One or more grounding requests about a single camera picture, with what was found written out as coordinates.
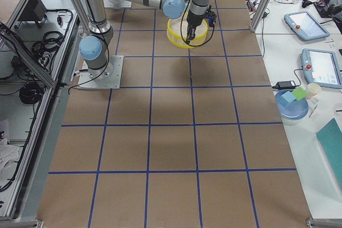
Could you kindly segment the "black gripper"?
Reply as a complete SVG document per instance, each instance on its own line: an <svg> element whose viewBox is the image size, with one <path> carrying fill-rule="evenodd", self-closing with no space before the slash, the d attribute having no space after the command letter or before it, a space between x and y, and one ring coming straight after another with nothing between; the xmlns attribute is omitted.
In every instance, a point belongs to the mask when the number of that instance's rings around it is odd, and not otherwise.
<svg viewBox="0 0 342 228"><path fill-rule="evenodd" d="M188 23L185 43L191 46L191 40L195 38L196 28L201 25L202 21L207 20L208 26L213 28L216 24L216 13L211 10L211 5L200 6L190 5L186 21Z"/></svg>

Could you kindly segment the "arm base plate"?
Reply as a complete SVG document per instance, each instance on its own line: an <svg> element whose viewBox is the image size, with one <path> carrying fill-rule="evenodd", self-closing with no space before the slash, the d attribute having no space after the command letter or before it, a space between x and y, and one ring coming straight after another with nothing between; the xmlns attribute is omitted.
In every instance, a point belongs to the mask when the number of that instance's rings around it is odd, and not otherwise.
<svg viewBox="0 0 342 228"><path fill-rule="evenodd" d="M76 88L81 90L120 89L123 62L124 56L110 56L106 68L92 70L84 61L82 68L87 71L80 74Z"/></svg>

